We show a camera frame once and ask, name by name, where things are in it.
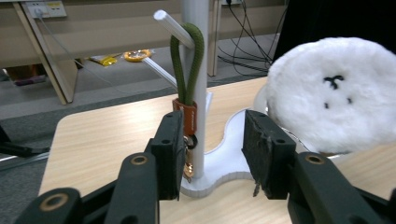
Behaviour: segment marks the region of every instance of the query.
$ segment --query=green strap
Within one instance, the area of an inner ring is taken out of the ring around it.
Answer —
[[[204,58],[205,42],[198,27],[191,23],[185,23],[181,26],[190,34],[195,44],[194,58],[192,60],[187,88],[184,81],[183,67],[181,65],[180,53],[178,50],[179,40],[173,35],[171,37],[171,57],[177,80],[178,100],[184,105],[192,105],[195,84],[198,78],[202,59]]]

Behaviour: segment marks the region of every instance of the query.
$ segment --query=light wood tabletop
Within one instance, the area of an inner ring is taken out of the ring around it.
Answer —
[[[265,78],[209,88],[205,148],[222,139],[226,121],[251,107]],[[162,117],[172,111],[175,95],[70,115],[56,129],[40,194],[72,187],[86,195],[117,178],[122,160],[145,149]],[[336,161],[352,185],[388,199],[396,188],[396,146],[352,153]],[[202,199],[180,196],[161,201],[161,223],[291,223],[287,201],[253,198],[251,180],[234,180]]]

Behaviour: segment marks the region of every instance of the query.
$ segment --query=white fur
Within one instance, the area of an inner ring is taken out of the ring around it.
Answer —
[[[344,80],[334,81],[335,90],[323,78],[337,75]],[[393,53],[356,37],[326,38],[279,58],[263,100],[269,116],[309,150],[350,152],[396,141],[395,89]]]

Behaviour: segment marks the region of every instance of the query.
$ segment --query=power outlet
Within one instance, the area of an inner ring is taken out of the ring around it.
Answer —
[[[221,4],[224,6],[228,6],[227,0],[221,0]],[[241,5],[242,0],[231,0],[231,5]]]
[[[38,18],[37,12],[41,12],[42,18],[67,16],[62,1],[26,2],[26,6],[33,18]]]

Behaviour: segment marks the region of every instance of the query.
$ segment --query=stuffed animal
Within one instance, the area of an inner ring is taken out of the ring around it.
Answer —
[[[396,56],[357,37],[302,44],[274,62],[255,101],[310,151],[395,142]]]

